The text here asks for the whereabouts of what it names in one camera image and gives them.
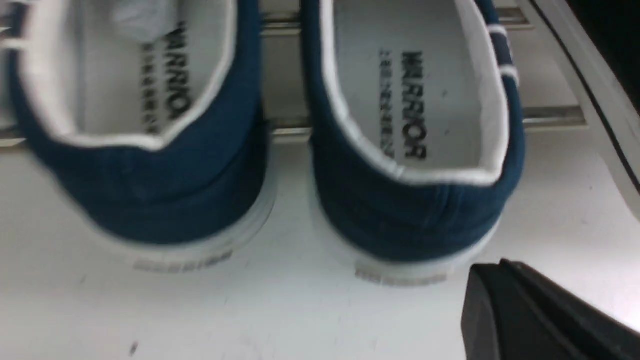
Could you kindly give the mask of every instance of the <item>white stripe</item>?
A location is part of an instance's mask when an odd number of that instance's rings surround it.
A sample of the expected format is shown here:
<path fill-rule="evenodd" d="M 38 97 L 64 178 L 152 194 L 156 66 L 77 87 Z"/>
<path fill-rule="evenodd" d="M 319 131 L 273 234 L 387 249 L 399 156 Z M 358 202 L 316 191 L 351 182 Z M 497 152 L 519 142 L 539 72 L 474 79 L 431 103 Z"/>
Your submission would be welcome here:
<path fill-rule="evenodd" d="M 486 27 L 489 30 L 489 34 L 501 34 L 507 36 L 507 29 L 500 24 L 492 24 Z"/>
<path fill-rule="evenodd" d="M 514 79 L 516 82 L 516 86 L 520 87 L 520 74 L 518 73 L 518 69 L 516 69 L 513 65 L 502 65 L 500 66 L 500 73 L 503 76 L 509 76 Z"/>
<path fill-rule="evenodd" d="M 0 42 L 0 48 L 2 49 L 23 50 L 25 46 L 26 43 L 21 38 L 7 38 Z"/>

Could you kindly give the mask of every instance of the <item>blue canvas shoe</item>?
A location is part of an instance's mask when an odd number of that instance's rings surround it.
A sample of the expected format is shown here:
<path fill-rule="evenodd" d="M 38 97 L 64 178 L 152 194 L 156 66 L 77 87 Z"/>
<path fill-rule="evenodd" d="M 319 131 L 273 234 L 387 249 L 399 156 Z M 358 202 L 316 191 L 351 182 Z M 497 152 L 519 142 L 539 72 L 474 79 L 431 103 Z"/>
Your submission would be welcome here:
<path fill-rule="evenodd" d="M 136 268 L 227 259 L 275 199 L 260 99 L 257 0 L 186 1 L 139 44 L 103 0 L 10 5 L 10 101 L 20 131 Z"/>
<path fill-rule="evenodd" d="M 492 237 L 524 162 L 518 73 L 492 2 L 302 7 L 318 228 L 357 276 L 445 279 Z"/>

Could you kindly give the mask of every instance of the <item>metal rail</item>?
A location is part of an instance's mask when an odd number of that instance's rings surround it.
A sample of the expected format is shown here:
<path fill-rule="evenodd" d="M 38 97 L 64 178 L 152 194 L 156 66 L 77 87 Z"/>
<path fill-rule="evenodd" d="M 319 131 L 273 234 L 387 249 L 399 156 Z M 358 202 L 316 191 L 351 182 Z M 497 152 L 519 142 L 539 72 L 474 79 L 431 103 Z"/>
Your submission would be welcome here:
<path fill-rule="evenodd" d="M 534 29 L 519 8 L 499 8 L 498 13 L 501 23 L 510 31 Z M 263 15 L 262 36 L 265 38 L 296 37 L 300 31 L 300 16 L 296 12 Z M 524 113 L 524 125 L 530 130 L 576 129 L 587 126 L 579 107 L 527 108 Z M 269 121 L 274 126 L 274 136 L 278 142 L 306 141 L 312 132 L 306 117 L 276 118 Z M 0 148 L 16 147 L 23 141 L 15 127 L 0 129 Z"/>

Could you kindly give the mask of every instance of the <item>blue fabric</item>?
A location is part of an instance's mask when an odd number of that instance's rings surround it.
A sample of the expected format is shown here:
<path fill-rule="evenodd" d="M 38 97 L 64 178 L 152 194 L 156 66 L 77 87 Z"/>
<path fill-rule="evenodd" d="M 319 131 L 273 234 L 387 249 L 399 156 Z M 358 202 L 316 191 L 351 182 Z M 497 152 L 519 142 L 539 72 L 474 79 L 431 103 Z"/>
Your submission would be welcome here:
<path fill-rule="evenodd" d="M 497 16 L 493 7 L 483 13 Z M 400 184 L 361 158 L 336 124 L 322 76 L 319 1 L 302 2 L 301 18 L 313 164 L 330 222 L 354 245 L 387 261 L 440 258 L 479 241 L 499 219 L 522 174 L 522 106 L 513 79 L 503 78 L 511 137 L 502 177 L 494 186 Z"/>
<path fill-rule="evenodd" d="M 101 227 L 126 240 L 184 243 L 233 224 L 260 192 L 267 131 L 260 106 L 260 13 L 238 1 L 236 56 L 214 102 L 167 148 L 80 149 L 42 129 L 10 51 L 8 86 L 33 152 Z"/>
<path fill-rule="evenodd" d="M 511 51 L 509 50 L 509 39 L 503 34 L 491 34 L 491 41 L 498 59 L 498 65 L 513 65 Z"/>

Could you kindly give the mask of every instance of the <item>white shoe trim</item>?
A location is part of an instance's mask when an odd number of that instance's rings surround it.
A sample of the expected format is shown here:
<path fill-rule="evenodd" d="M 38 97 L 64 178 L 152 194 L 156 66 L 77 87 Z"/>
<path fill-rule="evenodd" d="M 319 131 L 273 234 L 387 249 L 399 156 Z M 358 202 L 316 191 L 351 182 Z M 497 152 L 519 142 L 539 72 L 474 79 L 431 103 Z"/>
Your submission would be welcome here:
<path fill-rule="evenodd" d="M 493 43 L 484 18 L 471 0 L 456 0 L 479 82 L 483 148 L 477 168 L 423 171 L 399 165 L 364 136 L 349 112 L 337 70 L 334 1 L 321 0 L 322 71 L 329 102 L 340 129 L 351 146 L 377 171 L 394 181 L 424 185 L 436 183 L 490 186 L 502 176 L 509 145 L 509 108 Z"/>
<path fill-rule="evenodd" d="M 237 0 L 226 0 L 228 21 L 224 34 L 223 55 L 204 94 L 168 129 L 157 136 L 79 133 L 70 110 L 58 95 L 61 79 L 50 61 L 58 50 L 55 40 L 61 36 L 62 24 L 69 6 L 70 0 L 31 3 L 31 9 L 23 24 L 20 78 L 35 116 L 52 139 L 76 147 L 130 146 L 147 151 L 160 151 L 197 121 L 218 96 L 236 54 Z"/>

